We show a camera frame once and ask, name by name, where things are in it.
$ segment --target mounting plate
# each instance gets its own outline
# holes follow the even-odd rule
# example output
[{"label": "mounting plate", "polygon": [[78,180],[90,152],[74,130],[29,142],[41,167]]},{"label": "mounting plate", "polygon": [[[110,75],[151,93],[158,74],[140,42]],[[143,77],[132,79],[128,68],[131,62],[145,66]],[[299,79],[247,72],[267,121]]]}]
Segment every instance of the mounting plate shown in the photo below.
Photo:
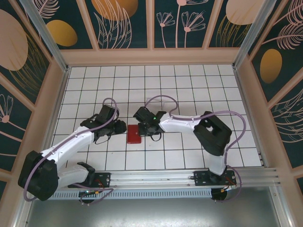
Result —
[{"label": "mounting plate", "polygon": [[221,175],[221,181],[218,183],[213,183],[210,181],[209,173],[207,170],[204,171],[195,171],[194,176],[191,177],[192,180],[195,181],[196,186],[218,186],[218,185],[229,185],[231,184],[227,179],[229,179],[232,183],[237,185],[235,172],[233,170],[227,170]]},{"label": "mounting plate", "polygon": [[[111,176],[111,173],[95,173],[95,178],[91,185],[88,185],[85,183],[78,183],[78,184],[85,186],[85,187],[89,187],[89,188],[100,188],[98,181],[101,181],[101,183],[103,184],[103,186],[105,188],[109,188],[110,176]],[[69,188],[78,188],[77,186],[75,186],[73,184],[68,185],[68,187]]]}]

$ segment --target red object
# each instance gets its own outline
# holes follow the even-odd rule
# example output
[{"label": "red object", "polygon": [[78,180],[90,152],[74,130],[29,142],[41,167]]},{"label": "red object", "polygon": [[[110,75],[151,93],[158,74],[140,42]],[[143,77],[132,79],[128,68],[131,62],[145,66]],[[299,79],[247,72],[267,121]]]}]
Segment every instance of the red object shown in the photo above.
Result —
[{"label": "red object", "polygon": [[141,143],[141,137],[139,136],[139,127],[137,124],[129,124],[127,126],[127,143]]}]

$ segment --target yellow circle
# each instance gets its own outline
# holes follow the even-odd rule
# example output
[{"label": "yellow circle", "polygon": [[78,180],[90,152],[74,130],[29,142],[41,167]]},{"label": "yellow circle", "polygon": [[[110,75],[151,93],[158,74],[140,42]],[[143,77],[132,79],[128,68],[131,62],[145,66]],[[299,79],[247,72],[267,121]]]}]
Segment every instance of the yellow circle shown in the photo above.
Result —
[{"label": "yellow circle", "polygon": [[17,71],[27,61],[27,34],[21,24],[9,13],[0,9],[0,65]]},{"label": "yellow circle", "polygon": [[228,0],[227,19],[235,25],[249,25],[254,22],[264,0]]},{"label": "yellow circle", "polygon": [[121,8],[127,12],[128,16],[134,15],[138,9],[138,0],[91,0],[96,11],[108,20],[124,20],[125,16],[118,10],[116,1]]},{"label": "yellow circle", "polygon": [[270,84],[278,77],[282,68],[282,56],[275,49],[267,50],[261,60],[260,74],[262,80]]},{"label": "yellow circle", "polygon": [[52,20],[47,23],[47,28],[55,42],[61,46],[73,46],[78,37],[75,30],[62,20]]}]

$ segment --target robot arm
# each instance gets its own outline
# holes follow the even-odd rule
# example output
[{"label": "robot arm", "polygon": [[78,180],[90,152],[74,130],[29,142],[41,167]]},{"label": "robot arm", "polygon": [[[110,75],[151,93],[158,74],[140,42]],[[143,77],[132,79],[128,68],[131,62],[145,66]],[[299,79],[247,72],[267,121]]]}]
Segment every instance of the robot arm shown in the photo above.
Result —
[{"label": "robot arm", "polygon": [[115,110],[113,107],[103,105],[99,114],[95,114],[84,120],[73,134],[65,138],[60,143],[40,153],[35,151],[30,152],[24,161],[18,185],[24,188],[28,176],[34,166],[59,145],[61,146],[48,156],[35,171],[34,175],[30,179],[27,191],[40,200],[45,201],[51,197],[58,188],[65,187],[73,183],[83,182],[90,185],[94,181],[95,169],[88,164],[80,162],[77,165],[63,170],[60,170],[60,168],[81,148],[97,141],[100,137],[110,137],[112,135],[122,134],[126,131],[126,123],[118,119],[111,121],[104,128],[88,131],[88,129],[94,129],[108,122],[113,117],[114,112]]},{"label": "robot arm", "polygon": [[230,142],[232,131],[217,116],[211,116],[202,120],[194,120],[200,116],[190,117],[193,120],[175,120],[169,113],[159,111],[151,113],[146,107],[140,107],[135,113],[140,123],[140,136],[153,136],[164,132],[181,132],[196,136],[203,148],[210,154],[209,171],[214,177],[221,176],[226,170],[224,163],[225,147]]}]

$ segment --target white grid floor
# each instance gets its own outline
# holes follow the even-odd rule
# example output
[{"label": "white grid floor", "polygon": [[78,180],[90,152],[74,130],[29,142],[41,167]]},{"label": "white grid floor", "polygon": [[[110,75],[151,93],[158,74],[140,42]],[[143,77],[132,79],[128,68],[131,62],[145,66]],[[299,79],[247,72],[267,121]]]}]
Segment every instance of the white grid floor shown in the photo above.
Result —
[{"label": "white grid floor", "polygon": [[[67,137],[80,123],[99,113],[102,101],[112,97],[120,109],[119,119],[137,124],[133,114],[146,99],[169,95],[178,100],[175,114],[202,115],[205,111],[232,110],[246,112],[231,65],[157,65],[72,68],[53,145]],[[151,102],[149,110],[169,111],[174,103],[167,99]],[[232,132],[231,141],[241,133],[242,122],[236,116],[219,116]],[[261,166],[260,155],[247,121],[244,137],[228,153],[227,163],[234,167]],[[188,169],[208,167],[208,153],[191,135],[164,133],[154,142],[150,137],[141,144],[127,144],[126,133],[112,136],[108,142],[91,144],[70,160],[66,166],[83,161],[98,171]]]}]

